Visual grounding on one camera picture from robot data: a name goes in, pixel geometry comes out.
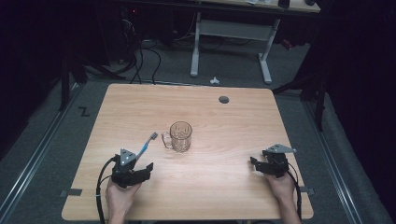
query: cable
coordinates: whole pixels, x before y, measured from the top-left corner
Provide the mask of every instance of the cable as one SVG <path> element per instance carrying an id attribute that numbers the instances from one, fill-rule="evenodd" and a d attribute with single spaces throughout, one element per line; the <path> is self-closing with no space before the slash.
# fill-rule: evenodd
<path id="1" fill-rule="evenodd" d="M 101 198 L 101 194 L 100 194 L 100 185 L 102 184 L 103 180 L 105 180 L 106 178 L 109 178 L 110 176 L 106 177 L 103 180 L 101 180 L 101 179 L 102 179 L 103 172 L 105 171 L 107 166 L 111 162 L 116 161 L 118 156 L 119 155 L 116 155 L 115 157 L 111 158 L 110 160 L 108 160 L 106 162 L 106 164 L 102 168 L 102 171 L 99 174 L 97 185 L 96 185 L 96 195 L 95 195 L 96 196 L 96 206 L 97 206 L 98 213 L 99 213 L 99 218 L 100 218 L 100 221 L 101 221 L 102 224 L 106 224 L 106 223 L 105 223 L 105 216 L 103 214 L 103 208 L 102 208 L 102 198 Z"/>
<path id="2" fill-rule="evenodd" d="M 208 49 L 208 50 L 215 50 L 215 49 L 218 49 L 218 48 L 220 48 L 221 46 L 222 46 L 222 44 L 223 44 L 223 42 L 224 42 L 224 39 L 223 38 L 221 38 L 221 37 L 213 37 L 213 36 L 211 36 L 211 37 L 206 37 L 206 38 L 202 38 L 202 40 L 213 40 L 213 39 L 220 39 L 220 41 L 219 41 L 219 44 L 217 45 L 217 46 L 215 46 L 214 48 L 205 48 L 202 44 L 201 44 L 201 42 L 203 42 L 203 41 L 200 41 L 200 44 L 199 44 L 199 46 L 200 46 L 200 48 L 202 48 L 202 49 Z"/>
<path id="3" fill-rule="evenodd" d="M 297 172 L 294 169 L 294 167 L 289 163 L 289 166 L 291 166 L 294 170 L 294 172 L 296 173 L 297 176 Z M 301 199 L 301 190 L 300 190 L 300 186 L 298 185 L 298 176 L 297 176 L 297 180 L 294 178 L 294 176 L 291 174 L 290 171 L 286 171 L 286 173 L 288 173 L 288 175 L 291 177 L 291 179 L 294 182 L 294 187 L 296 188 L 297 191 L 297 215 L 299 217 L 300 220 L 302 220 L 301 217 L 301 204 L 302 204 L 302 199 Z"/>
<path id="4" fill-rule="evenodd" d="M 184 39 L 180 39 L 180 40 L 178 40 L 178 42 L 187 42 L 187 44 L 180 44 L 180 43 L 178 43 L 178 42 L 176 42 L 176 41 L 174 41 L 173 43 L 175 44 L 175 45 L 178 45 L 178 46 L 181 46 L 181 47 L 188 47 L 188 46 L 191 46 L 191 45 L 193 45 L 194 44 L 194 41 L 193 40 L 189 40 L 189 38 L 191 38 L 191 37 L 194 37 L 194 35 L 190 35 L 190 36 L 187 36 L 186 38 L 184 38 Z"/>
<path id="5" fill-rule="evenodd" d="M 155 51 L 155 50 L 153 50 L 153 49 L 145 49 L 145 50 L 149 50 L 149 51 L 151 51 L 151 52 L 157 54 L 157 56 L 158 56 L 158 60 L 159 60 L 159 61 L 158 61 L 158 65 L 157 65 L 157 67 L 155 68 L 154 72 L 153 72 L 152 75 L 151 75 L 152 84 L 156 85 L 156 84 L 155 84 L 155 80 L 154 80 L 154 76 L 155 76 L 155 73 L 157 72 L 158 68 L 160 67 L 160 64 L 161 64 L 161 55 L 160 55 L 159 53 L 157 53 L 157 51 Z"/>
<path id="6" fill-rule="evenodd" d="M 182 40 L 182 39 L 185 39 L 185 38 L 189 38 L 190 36 L 193 36 L 193 35 L 189 35 L 189 34 L 191 32 L 192 26 L 194 25 L 195 15 L 196 15 L 196 12 L 194 12 L 194 15 L 192 16 L 192 21 L 191 21 L 191 25 L 190 25 L 189 31 L 187 31 L 187 33 L 184 34 L 181 38 L 175 39 L 174 41 Z"/>
<path id="7" fill-rule="evenodd" d="M 139 65 L 139 67 L 136 67 L 136 72 L 134 73 L 134 76 L 132 77 L 132 79 L 129 82 L 129 84 L 132 84 L 136 77 L 139 77 L 139 82 L 140 82 L 140 84 L 142 84 L 142 79 L 140 78 L 140 75 L 139 75 L 139 71 L 140 71 L 140 69 L 143 66 L 143 52 L 142 52 L 141 48 L 139 48 L 139 52 L 140 52 L 140 58 L 141 58 L 140 65 Z"/>
<path id="8" fill-rule="evenodd" d="M 157 73 L 157 71 L 158 71 L 158 69 L 160 68 L 160 65 L 161 65 L 161 55 L 160 55 L 157 51 L 155 51 L 155 50 L 153 50 L 153 49 L 141 48 L 141 44 L 140 44 L 140 48 L 139 48 L 141 62 L 140 62 L 139 67 L 136 68 L 136 73 L 135 73 L 134 76 L 132 77 L 132 79 L 131 79 L 131 81 L 130 81 L 129 84 L 132 84 L 132 83 L 134 82 L 134 79 L 135 79 L 136 77 L 139 78 L 139 83 L 142 84 L 142 80 L 141 80 L 141 78 L 140 78 L 139 72 L 140 72 L 140 69 L 141 69 L 142 66 L 143 66 L 143 51 L 142 51 L 143 49 L 144 49 L 144 50 L 151 51 L 151 52 L 157 54 L 157 56 L 158 56 L 159 61 L 158 61 L 157 67 L 155 68 L 153 74 L 151 75 L 152 84 L 156 85 L 154 77 L 155 77 L 155 74 Z"/>
<path id="9" fill-rule="evenodd" d="M 242 42 L 242 43 L 238 43 L 238 42 L 235 42 L 235 41 L 232 41 L 232 40 L 234 40 L 234 39 L 239 39 L 239 40 L 243 40 L 243 41 L 245 41 L 245 42 Z M 224 38 L 224 43 L 227 43 L 227 44 L 234 44 L 234 45 L 240 45 L 240 46 L 244 46 L 244 45 L 247 45 L 248 43 L 250 43 L 250 42 L 258 42 L 259 40 L 254 40 L 254 39 L 241 39 L 241 38 Z"/>
<path id="10" fill-rule="evenodd" d="M 136 38 L 138 38 L 138 35 L 134 32 L 134 23 L 131 22 L 131 15 L 129 14 L 129 9 L 127 7 L 121 7 L 121 22 L 122 22 L 123 34 L 125 36 L 125 42 L 126 42 L 126 50 L 127 50 L 126 57 L 129 59 L 128 64 L 125 67 L 121 68 L 120 70 L 113 72 L 104 68 L 101 65 L 90 62 L 89 60 L 83 58 L 80 55 L 77 55 L 84 63 L 88 64 L 94 70 L 99 72 L 97 73 L 91 70 L 90 68 L 84 66 L 84 69 L 87 73 L 90 73 L 95 76 L 106 75 L 108 77 L 113 77 L 116 79 L 125 79 L 125 77 L 120 77 L 118 75 L 130 70 L 135 66 L 136 57 L 134 55 L 134 49 L 136 49 L 136 45 L 135 45 L 136 41 L 134 41 L 134 37 L 136 36 Z"/>

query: white desk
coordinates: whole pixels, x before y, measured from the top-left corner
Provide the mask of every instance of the white desk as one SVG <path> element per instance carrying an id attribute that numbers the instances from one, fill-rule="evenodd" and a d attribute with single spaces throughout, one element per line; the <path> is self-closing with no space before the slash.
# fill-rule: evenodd
<path id="1" fill-rule="evenodd" d="M 265 4 L 263 1 L 260 1 L 254 6 L 246 3 L 245 0 L 202 0 L 202 2 L 232 4 L 238 6 L 240 5 L 241 7 L 268 7 L 273 9 L 282 9 L 277 5 L 277 0 L 272 0 L 269 4 Z M 314 4 L 311 7 L 307 5 L 304 0 L 290 0 L 290 7 L 287 10 L 316 13 L 320 12 L 320 8 L 317 4 Z M 280 19 L 276 19 L 272 26 L 262 26 L 226 21 L 201 20 L 201 13 L 197 13 L 195 42 L 191 61 L 191 76 L 198 76 L 200 35 L 227 36 L 233 38 L 261 40 L 266 42 L 262 53 L 259 53 L 258 57 L 260 65 L 262 67 L 264 82 L 266 84 L 271 84 L 272 79 L 266 60 L 273 44 L 274 38 L 276 36 L 276 31 L 279 23 Z"/>

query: gray carpet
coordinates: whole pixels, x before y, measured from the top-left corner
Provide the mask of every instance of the gray carpet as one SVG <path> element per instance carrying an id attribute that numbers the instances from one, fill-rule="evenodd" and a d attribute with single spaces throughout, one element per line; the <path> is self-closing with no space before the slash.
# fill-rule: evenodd
<path id="1" fill-rule="evenodd" d="M 263 84 L 261 69 L 255 54 L 239 51 L 235 53 L 222 48 L 202 50 L 199 76 L 192 78 L 190 77 L 191 48 L 192 46 L 169 48 L 161 44 L 152 48 L 161 55 L 161 65 L 155 75 L 158 84 L 173 82 L 210 86 L 210 79 L 217 77 L 220 81 L 218 86 L 274 89 L 292 81 L 309 46 L 290 50 L 279 45 L 272 47 L 268 64 L 274 82 L 270 86 Z M 149 50 L 143 50 L 143 55 L 140 76 L 146 80 L 145 82 L 150 82 L 159 59 Z M 113 64 L 111 69 L 117 70 L 120 67 L 122 65 Z M 117 82 L 128 83 L 134 71 L 132 69 L 123 74 L 127 79 Z M 116 81 L 107 77 L 90 75 L 88 83 L 82 87 L 65 114 L 58 131 L 52 136 L 47 154 L 9 217 L 8 223 L 71 223 L 61 217 L 65 198 L 61 197 L 60 193 L 63 189 L 69 189 L 72 184 L 106 87 L 114 82 Z M 57 85 L 46 102 L 30 118 L 28 127 L 1 161 L 1 202 L 6 199 L 29 161 L 29 157 L 34 153 L 50 123 L 57 116 L 60 99 L 60 85 Z M 276 96 L 276 102 L 290 143 L 298 149 L 296 159 L 304 182 L 315 192 L 310 195 L 314 217 L 304 220 L 304 223 L 349 223 L 326 165 L 317 130 L 306 112 L 306 105 L 299 100 L 298 91 L 279 94 Z M 82 107 L 86 108 L 85 114 L 89 116 L 82 116 Z M 362 223 L 392 223 L 387 211 L 377 199 L 370 180 L 356 159 L 329 98 L 326 99 L 323 128 L 322 134 L 351 191 Z"/>

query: desk leg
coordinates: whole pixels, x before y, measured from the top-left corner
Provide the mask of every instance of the desk leg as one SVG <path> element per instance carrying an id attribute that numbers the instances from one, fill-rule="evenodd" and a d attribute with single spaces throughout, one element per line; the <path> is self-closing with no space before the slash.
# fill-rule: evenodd
<path id="1" fill-rule="evenodd" d="M 270 71 L 268 70 L 267 57 L 268 57 L 268 53 L 270 52 L 271 46 L 274 42 L 274 38 L 279 23 L 280 23 L 280 19 L 276 19 L 274 21 L 274 25 L 271 29 L 270 36 L 267 41 L 267 45 L 265 46 L 264 49 L 264 53 L 259 53 L 259 61 L 260 61 L 260 65 L 262 66 L 262 75 L 264 76 L 264 82 L 266 84 L 272 83 L 271 74 Z"/>
<path id="2" fill-rule="evenodd" d="M 201 31 L 201 12 L 197 12 L 197 22 L 195 24 L 194 51 L 192 52 L 191 72 L 190 72 L 190 75 L 192 77 L 198 77 L 200 31 Z"/>

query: dark background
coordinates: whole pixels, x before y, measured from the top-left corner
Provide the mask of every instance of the dark background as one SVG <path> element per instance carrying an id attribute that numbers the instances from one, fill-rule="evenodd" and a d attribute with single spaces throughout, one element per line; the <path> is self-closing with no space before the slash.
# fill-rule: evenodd
<path id="1" fill-rule="evenodd" d="M 102 65 L 126 57 L 116 5 L 67 3 L 0 3 L 1 158 L 59 79 L 67 52 L 79 53 Z M 346 20 L 334 24 L 285 19 L 280 23 L 276 43 L 283 39 L 293 45 L 312 43 L 296 79 L 312 74 L 318 80 L 327 78 L 326 89 L 346 135 L 395 219 L 391 197 L 396 182 L 392 172 L 396 146 L 395 2 L 322 0 L 318 4 L 322 15 Z M 161 8 L 139 8 L 138 13 L 138 31 L 167 45 L 172 45 L 176 37 L 173 31 L 184 34 L 192 19 L 192 12 Z M 320 69 L 323 64 L 325 72 Z M 317 87 L 318 83 L 308 82 L 301 88 L 307 86 Z"/>

